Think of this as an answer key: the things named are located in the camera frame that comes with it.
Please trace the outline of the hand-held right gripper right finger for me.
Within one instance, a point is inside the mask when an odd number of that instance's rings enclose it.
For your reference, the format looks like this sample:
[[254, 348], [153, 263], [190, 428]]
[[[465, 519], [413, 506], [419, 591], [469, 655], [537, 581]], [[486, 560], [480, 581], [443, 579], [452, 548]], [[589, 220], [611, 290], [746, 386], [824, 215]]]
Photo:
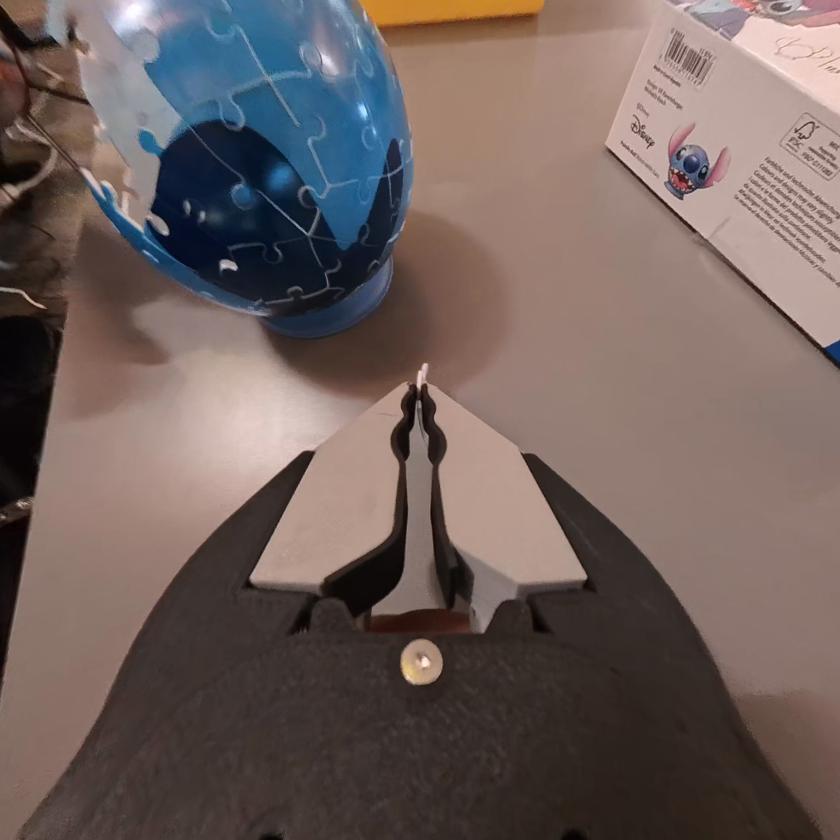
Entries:
[[420, 420], [446, 605], [465, 602], [471, 630], [482, 634], [504, 602], [584, 588], [583, 565], [520, 448], [426, 382]]

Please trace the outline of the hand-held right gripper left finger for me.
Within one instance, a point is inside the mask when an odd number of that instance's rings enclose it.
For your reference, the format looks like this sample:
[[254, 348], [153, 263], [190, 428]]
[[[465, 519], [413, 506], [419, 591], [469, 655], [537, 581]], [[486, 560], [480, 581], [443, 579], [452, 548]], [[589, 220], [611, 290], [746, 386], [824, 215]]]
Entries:
[[403, 575], [413, 385], [401, 383], [312, 453], [249, 576], [259, 590], [368, 613]]

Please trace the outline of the puzzle piece with white back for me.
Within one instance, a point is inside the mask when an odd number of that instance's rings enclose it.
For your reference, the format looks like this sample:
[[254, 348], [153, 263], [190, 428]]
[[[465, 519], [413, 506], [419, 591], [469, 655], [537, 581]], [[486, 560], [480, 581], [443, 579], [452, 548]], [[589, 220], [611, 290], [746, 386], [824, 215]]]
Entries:
[[438, 456], [438, 431], [435, 423], [436, 404], [427, 382], [428, 364], [424, 363], [416, 374], [416, 420], [420, 435], [426, 445], [430, 463], [436, 463]]

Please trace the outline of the blue plastic ball stand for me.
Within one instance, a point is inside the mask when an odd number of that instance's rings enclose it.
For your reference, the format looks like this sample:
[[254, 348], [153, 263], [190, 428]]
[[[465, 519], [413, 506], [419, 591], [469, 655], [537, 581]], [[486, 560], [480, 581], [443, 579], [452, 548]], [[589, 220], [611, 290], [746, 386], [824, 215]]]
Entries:
[[346, 299], [329, 308], [285, 318], [262, 318], [264, 326], [283, 337], [296, 340], [317, 340], [344, 332], [368, 318], [385, 299], [392, 286], [394, 262], [376, 267], [376, 272]]

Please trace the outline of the blue puzzle ball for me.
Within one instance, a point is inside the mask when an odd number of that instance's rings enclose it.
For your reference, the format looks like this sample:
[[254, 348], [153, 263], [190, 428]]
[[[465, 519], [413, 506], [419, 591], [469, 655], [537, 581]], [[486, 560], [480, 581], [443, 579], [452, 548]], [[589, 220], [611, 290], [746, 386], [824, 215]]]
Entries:
[[357, 2], [67, 2], [83, 90], [123, 167], [85, 179], [121, 236], [258, 318], [329, 308], [392, 256], [413, 138]]

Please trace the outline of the cartoon printed puzzle box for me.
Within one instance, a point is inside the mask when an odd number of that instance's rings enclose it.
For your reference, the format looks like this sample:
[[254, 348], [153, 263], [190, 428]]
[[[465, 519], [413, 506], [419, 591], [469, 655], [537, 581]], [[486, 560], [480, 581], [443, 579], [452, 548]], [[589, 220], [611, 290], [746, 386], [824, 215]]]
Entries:
[[658, 2], [606, 148], [839, 363], [839, 2]]

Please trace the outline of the person's right hand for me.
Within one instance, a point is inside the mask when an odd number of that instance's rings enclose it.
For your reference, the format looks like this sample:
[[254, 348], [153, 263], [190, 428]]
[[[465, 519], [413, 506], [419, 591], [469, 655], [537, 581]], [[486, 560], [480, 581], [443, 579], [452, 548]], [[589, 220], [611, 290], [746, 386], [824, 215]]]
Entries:
[[371, 634], [411, 634], [415, 637], [471, 633], [468, 615], [439, 608], [374, 615], [368, 620], [366, 631]]

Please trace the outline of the yellow plastic bin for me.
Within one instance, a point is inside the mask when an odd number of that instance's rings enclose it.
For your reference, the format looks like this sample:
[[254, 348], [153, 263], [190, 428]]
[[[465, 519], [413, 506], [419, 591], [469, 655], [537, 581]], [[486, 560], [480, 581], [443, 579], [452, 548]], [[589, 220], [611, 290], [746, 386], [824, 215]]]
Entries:
[[531, 17], [544, 1], [360, 1], [379, 28]]

